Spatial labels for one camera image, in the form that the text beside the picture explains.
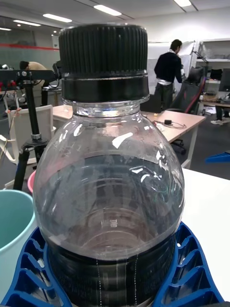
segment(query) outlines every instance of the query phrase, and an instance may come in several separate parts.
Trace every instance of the ceiling light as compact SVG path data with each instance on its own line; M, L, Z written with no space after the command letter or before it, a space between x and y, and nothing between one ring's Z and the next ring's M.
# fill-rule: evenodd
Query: ceiling light
M52 15L52 14L44 14L43 16L47 17L47 18L54 19L54 20L62 21L64 23L71 23L72 22L71 19L60 17L60 16L56 16L56 15Z
M189 0L174 0L174 1L181 7L192 5Z
M21 23L21 24L29 24L29 25L34 25L35 27L40 27L40 24L35 24L35 23L30 23L28 21L23 21L23 20L13 20L15 23Z
M95 5L94 8L97 9L97 10L103 11L104 13L113 15L113 16L122 15L122 13L120 13L120 12L118 12L118 11L115 11L115 10L113 10L113 9L110 9L110 8L108 8L107 6L104 6L104 5L101 5L101 4Z
M11 31L11 29L7 29L7 28L0 28L0 30Z

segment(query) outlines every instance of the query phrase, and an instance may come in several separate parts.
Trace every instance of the red office chair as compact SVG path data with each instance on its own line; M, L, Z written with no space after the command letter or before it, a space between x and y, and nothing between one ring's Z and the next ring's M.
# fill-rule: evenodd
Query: red office chair
M169 111L197 114L200 95L205 87L206 75L204 67L192 67L188 78L182 83L181 90L171 104ZM183 140L177 139L172 144L182 148L181 154L186 154Z

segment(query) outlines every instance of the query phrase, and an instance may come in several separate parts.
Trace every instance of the desk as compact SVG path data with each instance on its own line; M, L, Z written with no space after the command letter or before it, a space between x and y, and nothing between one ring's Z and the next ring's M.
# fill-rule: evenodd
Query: desk
M187 169L183 173L182 221L199 240L217 289L224 300L230 301L230 181Z
M225 103L220 103L217 101L201 101L201 103L203 103L206 106L221 106L221 107L229 107L230 108L230 104L225 104Z
M187 133L188 131L193 130L193 136L189 147L188 158L182 164L182 167L189 168L192 161L194 146L196 142L198 125L206 118L204 116L177 113L172 111L164 111L158 114L157 116L154 116L154 113L148 113L148 112L143 112L142 114L146 115L147 118L150 119L151 121L154 120L164 121L165 119L171 119L174 122L186 125L186 128L184 129L174 129L164 126L164 131L162 131L162 133L166 137L169 143L172 143L174 140L178 139L180 136ZM70 119L72 115L73 111L71 106L63 105L63 106L53 107L54 120L60 120L65 122L66 120Z

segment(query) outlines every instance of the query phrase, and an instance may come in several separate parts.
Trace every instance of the sneaker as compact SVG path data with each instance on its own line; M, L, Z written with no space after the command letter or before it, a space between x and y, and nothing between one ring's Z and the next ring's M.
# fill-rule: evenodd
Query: sneaker
M223 118L223 124L230 123L230 117Z
M211 120L211 124L222 126L223 125L223 121L219 120L219 119L218 120Z

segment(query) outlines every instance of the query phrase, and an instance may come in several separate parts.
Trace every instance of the tripod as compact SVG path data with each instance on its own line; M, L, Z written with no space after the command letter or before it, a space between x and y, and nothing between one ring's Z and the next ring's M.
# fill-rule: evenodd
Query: tripod
M39 132L32 81L26 83L24 85L24 88L27 98L32 134L31 134L31 139L28 140L25 144L23 144L21 150L19 151L19 158L18 158L19 163L13 185L13 189L16 190L22 190L23 188L23 181L25 177L25 171L29 160L30 152L32 150L35 151L36 161L38 163L46 145L48 144L48 140L42 139L42 135Z
M22 70L0 70L0 80L16 81L16 85L22 85L25 88L27 106L30 116L30 124L32 129L31 139L29 139L19 151L19 163L15 175L13 189L21 190L23 188L23 181L27 162L32 150L35 151L36 161L39 162L42 153L48 144L48 140L42 139L39 131L35 99L33 94L34 80L48 80L52 82L56 80L57 75L53 71L22 71Z

